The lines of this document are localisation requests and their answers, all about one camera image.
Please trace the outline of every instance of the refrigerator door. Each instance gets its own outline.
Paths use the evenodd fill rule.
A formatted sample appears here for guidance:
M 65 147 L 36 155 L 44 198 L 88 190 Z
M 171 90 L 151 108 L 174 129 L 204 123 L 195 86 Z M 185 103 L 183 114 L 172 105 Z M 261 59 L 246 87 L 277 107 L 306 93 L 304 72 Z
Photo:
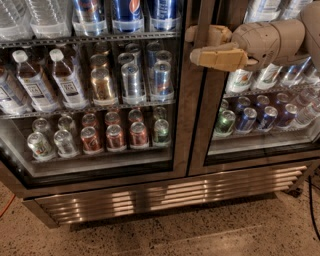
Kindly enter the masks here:
M 257 18 L 253 11 L 248 1 L 223 1 L 213 22 L 234 31 L 248 16 Z M 318 159 L 319 90 L 312 70 L 318 76 L 308 56 L 255 73 L 206 69 L 189 175 Z M 263 79 L 268 71 L 272 82 Z
M 10 55 L 18 47 L 24 45 L 46 45 L 46 49 L 51 49 L 50 45 L 58 43 L 76 46 L 81 52 L 84 81 L 93 95 L 89 95 L 90 104 L 82 109 L 70 110 L 72 106 L 68 104 L 62 105 L 62 109 L 51 113 L 33 110 L 13 114 L 8 113 L 8 109 L 2 109 L 3 113 L 0 115 L 0 159 L 2 161 L 0 178 L 4 184 L 17 196 L 27 198 L 185 177 L 203 68 L 191 65 L 189 55 L 193 45 L 184 42 L 184 31 L 186 27 L 198 24 L 200 9 L 214 5 L 214 1 L 211 1 L 213 3 L 210 4 L 209 2 L 179 1 L 181 19 L 177 24 L 180 26 L 177 25 L 177 29 L 171 31 L 153 31 L 146 26 L 145 31 L 125 35 L 114 33 L 102 37 L 74 36 L 59 40 L 1 42 L 1 46 L 6 48 L 4 51 L 9 52 L 5 59 L 6 67 L 9 68 L 13 67 Z M 150 21 L 149 25 L 152 26 L 154 20 L 148 18 L 146 9 L 144 9 L 144 14 L 146 20 Z M 206 33 L 198 33 L 195 40 L 197 47 L 203 46 L 202 42 L 206 40 L 204 37 Z M 116 91 L 118 103 L 112 106 L 104 106 L 96 98 L 95 82 L 92 73 L 90 80 L 91 70 L 88 63 L 95 45 L 105 41 L 111 45 L 112 59 L 110 62 L 114 63 L 111 76 L 114 85 L 118 87 Z M 146 91 L 146 98 L 140 99 L 142 102 L 133 102 L 129 97 L 126 91 L 126 83 L 129 80 L 124 79 L 125 75 L 120 69 L 118 56 L 124 52 L 129 43 L 136 43 L 142 49 L 142 80 L 144 80 L 142 84 Z M 169 86 L 172 89 L 172 95 L 163 96 L 161 93 L 157 94 L 157 91 L 155 93 L 161 84 L 155 89 L 152 87 L 156 79 L 150 78 L 149 72 L 155 71 L 150 70 L 147 65 L 149 56 L 147 49 L 150 43 L 160 44 L 172 55 L 171 84 Z M 142 113 L 142 118 L 137 117 L 136 121 L 133 121 L 129 118 L 131 111 Z M 120 126 L 123 130 L 121 136 L 126 139 L 126 144 L 121 140 L 109 138 L 112 134 L 109 134 L 107 126 L 110 127 L 111 124 L 105 123 L 105 117 L 110 112 L 113 114 L 116 112 L 115 115 L 118 113 L 120 116 Z M 89 115 L 93 113 L 98 120 L 99 127 L 97 123 L 91 124 L 96 128 L 93 131 L 98 131 L 94 135 L 88 134 L 89 129 L 87 133 L 83 131 L 85 129 L 83 116 L 88 113 Z M 59 119 L 63 116 L 70 116 L 75 121 L 76 133 L 73 138 L 78 152 L 73 150 L 70 154 L 57 148 L 59 141 L 56 137 L 54 140 L 53 134 L 58 131 Z M 39 139 L 37 134 L 34 135 L 34 138 L 29 137 L 34 133 L 35 121 L 39 118 L 46 119 L 51 126 L 51 129 L 48 129 L 49 135 L 46 135 L 47 139 L 43 137 Z M 165 120 L 160 122 L 160 128 L 157 130 L 156 121 L 158 119 Z M 135 122 L 142 122 L 144 126 L 134 125 L 137 124 Z M 99 143 L 92 145 L 87 142 L 88 137 L 98 135 L 101 147 L 97 145 Z

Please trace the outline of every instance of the red cord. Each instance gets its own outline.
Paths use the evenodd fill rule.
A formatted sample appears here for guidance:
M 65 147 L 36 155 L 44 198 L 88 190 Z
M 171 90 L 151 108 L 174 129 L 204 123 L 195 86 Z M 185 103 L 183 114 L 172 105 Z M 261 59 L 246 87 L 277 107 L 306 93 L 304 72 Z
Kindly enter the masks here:
M 0 213 L 0 218 L 3 216 L 3 214 L 5 214 L 5 212 L 8 210 L 9 206 L 11 205 L 11 203 L 13 202 L 13 199 L 15 199 L 15 195 L 13 195 L 10 199 L 10 201 L 7 203 L 7 205 L 4 207 L 4 209 L 1 211 Z

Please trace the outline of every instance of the brown floor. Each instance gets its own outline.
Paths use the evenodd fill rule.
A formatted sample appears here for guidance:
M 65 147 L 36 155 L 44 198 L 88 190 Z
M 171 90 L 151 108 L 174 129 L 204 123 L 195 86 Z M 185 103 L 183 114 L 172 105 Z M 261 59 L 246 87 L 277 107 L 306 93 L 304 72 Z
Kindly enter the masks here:
M 320 190 L 313 194 L 320 229 Z M 2 184 L 0 196 L 2 209 L 11 196 Z M 0 219 L 0 232 L 1 256 L 320 255 L 307 182 L 299 198 L 277 192 L 57 229 L 16 198 Z

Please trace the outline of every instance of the terrazzo floor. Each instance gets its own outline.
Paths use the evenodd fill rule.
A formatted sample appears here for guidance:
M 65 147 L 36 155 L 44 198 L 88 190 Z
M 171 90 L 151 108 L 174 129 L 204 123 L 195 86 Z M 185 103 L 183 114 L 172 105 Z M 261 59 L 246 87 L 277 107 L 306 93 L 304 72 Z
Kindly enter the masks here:
M 1 210 L 11 197 L 2 184 L 0 196 Z M 320 190 L 314 188 L 313 196 L 320 228 Z M 1 256 L 320 255 L 307 182 L 298 198 L 277 192 L 57 229 L 48 229 L 16 198 L 0 218 L 0 234 Z

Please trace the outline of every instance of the red can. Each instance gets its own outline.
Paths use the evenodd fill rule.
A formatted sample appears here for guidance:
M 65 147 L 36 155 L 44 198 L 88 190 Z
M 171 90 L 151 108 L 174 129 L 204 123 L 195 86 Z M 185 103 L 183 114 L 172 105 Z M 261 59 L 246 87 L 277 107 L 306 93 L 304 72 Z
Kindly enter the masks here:
M 147 128 L 142 122 L 135 122 L 130 127 L 130 145 L 143 146 L 149 142 Z
M 126 148 L 126 139 L 120 125 L 109 125 L 106 131 L 106 137 L 109 151 L 113 151 L 114 149 L 124 150 Z
M 140 109 L 132 109 L 128 114 L 129 125 L 131 126 L 135 122 L 143 122 L 143 114 Z
M 87 113 L 82 117 L 82 126 L 83 127 L 94 127 L 99 130 L 99 121 L 95 114 L 93 113 Z
M 93 127 L 85 127 L 81 131 L 81 140 L 83 148 L 88 153 L 96 152 L 102 149 L 98 131 Z
M 118 124 L 121 126 L 121 118 L 117 112 L 108 112 L 107 114 L 105 114 L 104 122 L 107 127 L 113 124 Z

